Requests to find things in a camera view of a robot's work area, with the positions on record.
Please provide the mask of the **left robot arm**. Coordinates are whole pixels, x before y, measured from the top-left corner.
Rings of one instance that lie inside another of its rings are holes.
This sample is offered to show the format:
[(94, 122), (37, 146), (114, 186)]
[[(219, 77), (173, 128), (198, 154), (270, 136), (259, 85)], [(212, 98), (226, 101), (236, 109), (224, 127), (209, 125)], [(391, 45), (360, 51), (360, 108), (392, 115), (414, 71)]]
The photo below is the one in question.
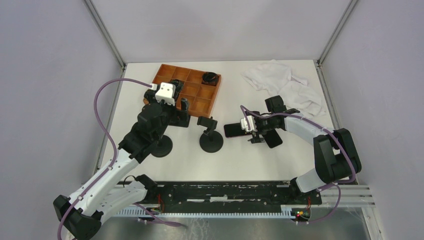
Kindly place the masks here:
[(66, 228), (76, 240), (89, 240), (119, 211), (140, 201), (151, 204), (156, 200), (155, 183), (145, 175), (115, 193), (110, 191), (148, 156), (162, 158), (171, 152), (173, 142), (165, 130), (168, 126), (186, 128), (190, 121), (188, 100), (182, 98), (180, 105), (181, 109), (177, 109), (156, 100), (145, 105), (130, 132), (114, 146), (109, 163), (71, 195), (59, 195), (54, 200), (58, 239)]

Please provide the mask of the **black round base phone stand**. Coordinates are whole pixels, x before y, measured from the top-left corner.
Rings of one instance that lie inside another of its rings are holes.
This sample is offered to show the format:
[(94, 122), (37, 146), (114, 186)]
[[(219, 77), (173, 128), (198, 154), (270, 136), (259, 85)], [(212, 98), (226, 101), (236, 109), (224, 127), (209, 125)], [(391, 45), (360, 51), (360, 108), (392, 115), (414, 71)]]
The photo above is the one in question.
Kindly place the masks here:
[(203, 151), (207, 153), (216, 153), (218, 152), (224, 144), (224, 139), (222, 135), (216, 131), (218, 121), (212, 117), (207, 118), (204, 116), (199, 116), (197, 120), (197, 125), (206, 127), (206, 130), (203, 131), (202, 135), (199, 138), (199, 145)]

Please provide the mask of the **purple edged black phone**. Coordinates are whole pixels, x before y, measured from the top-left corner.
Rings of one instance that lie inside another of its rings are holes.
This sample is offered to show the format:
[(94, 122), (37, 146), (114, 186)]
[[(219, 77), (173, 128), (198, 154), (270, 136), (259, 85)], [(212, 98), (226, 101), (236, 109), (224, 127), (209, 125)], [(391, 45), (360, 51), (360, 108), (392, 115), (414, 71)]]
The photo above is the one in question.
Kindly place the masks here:
[(252, 134), (251, 132), (246, 132), (244, 129), (242, 129), (240, 123), (225, 124), (223, 129), (224, 135), (228, 139), (249, 136)]

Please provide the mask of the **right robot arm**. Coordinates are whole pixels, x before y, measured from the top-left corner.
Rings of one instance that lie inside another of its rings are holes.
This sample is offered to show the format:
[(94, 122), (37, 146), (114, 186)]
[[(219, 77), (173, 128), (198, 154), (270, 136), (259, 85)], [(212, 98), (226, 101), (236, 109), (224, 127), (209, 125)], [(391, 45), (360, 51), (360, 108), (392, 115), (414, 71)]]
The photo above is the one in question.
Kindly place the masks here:
[(289, 199), (302, 204), (309, 192), (329, 189), (338, 184), (352, 183), (362, 164), (351, 133), (345, 129), (322, 126), (305, 117), (295, 108), (288, 109), (281, 96), (265, 100), (267, 113), (259, 113), (241, 106), (241, 129), (252, 134), (252, 143), (270, 142), (268, 134), (281, 129), (306, 141), (313, 148), (314, 166), (295, 177), (289, 184)]

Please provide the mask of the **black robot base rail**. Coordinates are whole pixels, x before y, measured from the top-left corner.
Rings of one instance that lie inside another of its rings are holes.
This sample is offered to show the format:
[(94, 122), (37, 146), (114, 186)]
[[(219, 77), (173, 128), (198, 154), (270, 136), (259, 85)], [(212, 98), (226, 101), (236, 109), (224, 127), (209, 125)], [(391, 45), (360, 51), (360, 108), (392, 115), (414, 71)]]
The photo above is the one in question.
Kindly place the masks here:
[(282, 181), (159, 181), (143, 204), (164, 204), (165, 213), (279, 213), (281, 206), (322, 204), (320, 193), (296, 193)]

